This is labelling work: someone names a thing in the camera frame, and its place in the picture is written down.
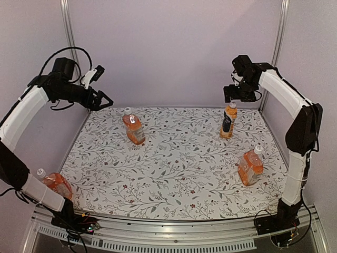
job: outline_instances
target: orange liquid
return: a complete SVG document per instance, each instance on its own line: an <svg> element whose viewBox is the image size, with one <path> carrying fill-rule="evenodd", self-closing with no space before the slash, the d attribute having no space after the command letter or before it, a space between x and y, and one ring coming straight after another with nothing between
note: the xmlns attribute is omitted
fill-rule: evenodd
<svg viewBox="0 0 337 253"><path fill-rule="evenodd" d="M251 186L258 181L259 176L263 173L263 163L254 150L243 155L238 172L245 186Z"/></svg>
<svg viewBox="0 0 337 253"><path fill-rule="evenodd" d="M61 196L72 199L72 187L61 174L52 173L43 179L43 183Z"/></svg>
<svg viewBox="0 0 337 253"><path fill-rule="evenodd" d="M145 136L143 132L143 126L139 118L133 114L124 115L123 122L127 127L127 137L136 145L142 144L145 141Z"/></svg>
<svg viewBox="0 0 337 253"><path fill-rule="evenodd" d="M229 132L225 132L221 126L220 137L224 139L229 139L230 137L232 137L233 134L234 121L237 117L237 108L231 108L230 106L227 106L225 110L226 114L232 119L232 124Z"/></svg>

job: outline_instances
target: white floral surface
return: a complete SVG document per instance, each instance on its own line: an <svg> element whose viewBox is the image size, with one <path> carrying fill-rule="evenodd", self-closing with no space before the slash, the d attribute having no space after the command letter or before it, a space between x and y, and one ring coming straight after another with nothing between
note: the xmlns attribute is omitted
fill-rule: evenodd
<svg viewBox="0 0 337 253"><path fill-rule="evenodd" d="M136 108L146 141L126 136L123 109L93 112L62 174L77 209L152 219L247 217L276 205L286 167L257 110L239 110L233 136L219 137L224 109ZM264 175L245 187L244 152L264 147Z"/></svg>

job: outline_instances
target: black label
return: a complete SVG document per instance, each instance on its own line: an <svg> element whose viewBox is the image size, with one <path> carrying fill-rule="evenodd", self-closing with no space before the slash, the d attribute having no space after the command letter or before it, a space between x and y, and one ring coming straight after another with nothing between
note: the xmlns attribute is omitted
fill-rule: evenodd
<svg viewBox="0 0 337 253"><path fill-rule="evenodd" d="M222 122L222 130L224 132L229 132L232 124L232 119L226 114L226 112L224 113L224 115L225 118Z"/></svg>

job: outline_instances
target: orange bottle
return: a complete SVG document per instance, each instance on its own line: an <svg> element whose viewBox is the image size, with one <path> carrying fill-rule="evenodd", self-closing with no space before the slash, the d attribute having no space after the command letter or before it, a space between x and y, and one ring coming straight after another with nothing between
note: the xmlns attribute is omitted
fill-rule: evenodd
<svg viewBox="0 0 337 253"><path fill-rule="evenodd" d="M61 174L51 173L49 176L46 176L44 169L38 169L37 175L42 179L42 183L44 183L50 189L67 198L68 200L72 199L72 187Z"/></svg>
<svg viewBox="0 0 337 253"><path fill-rule="evenodd" d="M234 121L237 117L237 108L235 102L231 102L226 107L224 115L225 118L222 122L220 137L224 139L229 139L230 137L232 137Z"/></svg>
<svg viewBox="0 0 337 253"><path fill-rule="evenodd" d="M123 122L126 125L127 137L136 145L142 144L145 141L143 126L139 118L132 114L131 108L124 109Z"/></svg>
<svg viewBox="0 0 337 253"><path fill-rule="evenodd" d="M255 184L263 173L263 162L260 158L263 148L257 145L255 149L246 152L239 164L238 172L245 186Z"/></svg>

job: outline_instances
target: juice bottle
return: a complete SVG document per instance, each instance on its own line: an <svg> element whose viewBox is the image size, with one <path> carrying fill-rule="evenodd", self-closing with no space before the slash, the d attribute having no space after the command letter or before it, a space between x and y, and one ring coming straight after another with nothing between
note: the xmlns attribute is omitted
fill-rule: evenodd
<svg viewBox="0 0 337 253"><path fill-rule="evenodd" d="M246 152L239 164L238 172L245 186L256 183L263 173L263 163L260 158L263 148L257 145L255 149Z"/></svg>
<svg viewBox="0 0 337 253"><path fill-rule="evenodd" d="M224 139L229 139L230 137L232 137L234 121L237 117L237 108L236 108L235 102L231 102L226 107L224 116L225 118L222 122L221 130L220 130L220 137Z"/></svg>
<svg viewBox="0 0 337 253"><path fill-rule="evenodd" d="M37 175L39 178L41 178L42 183L44 183L50 189L69 200L72 199L72 187L61 174L51 173L49 176L46 176L44 169L38 169Z"/></svg>
<svg viewBox="0 0 337 253"><path fill-rule="evenodd" d="M124 109L123 122L126 125L127 137L136 145L145 141L143 126L139 118L132 114L130 107Z"/></svg>

